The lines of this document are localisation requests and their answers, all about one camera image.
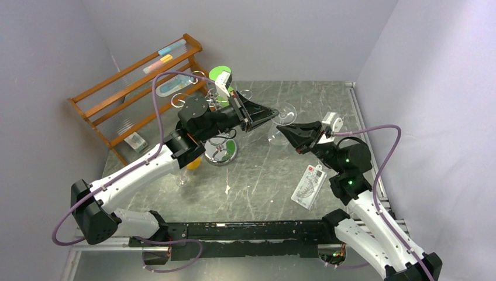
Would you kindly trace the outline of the orange plastic wine glass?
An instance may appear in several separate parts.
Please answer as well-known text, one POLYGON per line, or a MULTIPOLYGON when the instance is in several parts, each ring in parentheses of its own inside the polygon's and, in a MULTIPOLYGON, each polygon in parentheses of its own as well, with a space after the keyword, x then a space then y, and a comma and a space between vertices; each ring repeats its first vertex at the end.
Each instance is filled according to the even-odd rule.
POLYGON ((191 163, 187 164, 186 168, 188 170, 195 170, 201 165, 201 157, 196 158, 191 163))

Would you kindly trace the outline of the green plastic wine glass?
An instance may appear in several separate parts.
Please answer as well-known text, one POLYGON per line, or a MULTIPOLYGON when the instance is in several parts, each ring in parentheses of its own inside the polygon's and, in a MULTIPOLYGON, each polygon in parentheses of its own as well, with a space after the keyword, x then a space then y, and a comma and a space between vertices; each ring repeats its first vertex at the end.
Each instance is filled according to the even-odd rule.
MULTIPOLYGON (((223 71, 226 71, 228 73, 231 73, 231 69, 228 67, 228 66, 217 66, 217 67, 214 67, 210 72, 209 72, 209 78, 213 81, 215 81, 217 79, 217 77, 223 72, 223 71)), ((215 100, 215 107, 216 108, 223 108, 223 107, 226 107, 229 103, 227 101, 227 99, 221 97, 217 90, 216 90, 216 87, 213 86, 210 90, 209 90, 209 95, 211 96, 212 99, 215 100)))

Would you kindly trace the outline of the clear wine glass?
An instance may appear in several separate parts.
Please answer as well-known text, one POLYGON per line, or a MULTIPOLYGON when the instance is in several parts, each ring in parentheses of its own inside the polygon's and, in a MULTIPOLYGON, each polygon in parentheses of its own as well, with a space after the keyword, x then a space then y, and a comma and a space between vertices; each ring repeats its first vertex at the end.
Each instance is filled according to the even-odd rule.
POLYGON ((191 176, 188 173, 176 174, 174 181, 178 187, 186 187, 191 182, 191 176))
POLYGON ((297 119, 297 110, 287 102, 278 102, 274 108, 278 111, 278 115, 272 119, 273 124, 267 134, 268 142, 274 146, 287 146, 289 141, 277 127, 294 123, 297 119))

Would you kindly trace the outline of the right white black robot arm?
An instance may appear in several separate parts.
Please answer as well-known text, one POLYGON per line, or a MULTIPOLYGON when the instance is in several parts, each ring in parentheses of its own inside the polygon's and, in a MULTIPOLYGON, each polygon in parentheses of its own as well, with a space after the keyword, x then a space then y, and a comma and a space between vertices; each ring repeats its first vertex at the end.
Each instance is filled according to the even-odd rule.
POLYGON ((337 209, 322 218, 321 234, 330 243, 338 240, 353 248, 383 280, 438 280, 442 260, 426 253, 385 209, 377 197, 380 176, 401 139, 401 128, 386 124, 351 132, 334 132, 322 122, 277 126, 299 154, 311 152, 337 175, 330 178, 333 194, 350 207, 365 226, 364 232, 350 215, 337 209), (364 178, 371 170, 371 152, 359 134, 395 129, 397 137, 379 167, 373 183, 364 178))

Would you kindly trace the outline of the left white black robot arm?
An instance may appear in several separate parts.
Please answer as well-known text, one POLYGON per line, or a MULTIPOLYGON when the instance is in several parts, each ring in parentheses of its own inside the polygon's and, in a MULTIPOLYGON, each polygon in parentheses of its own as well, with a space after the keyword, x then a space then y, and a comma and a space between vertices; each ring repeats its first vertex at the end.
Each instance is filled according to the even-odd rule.
POLYGON ((250 132, 280 112, 231 92, 228 104, 211 110, 205 98, 187 98, 178 112, 175 130, 164 134, 148 154, 104 179, 71 186, 70 215, 81 233, 79 242, 100 244, 119 234, 145 238, 153 246, 166 241, 165 221, 157 212, 123 211, 120 204, 157 179, 178 172, 205 152, 205 142, 237 126, 250 132))

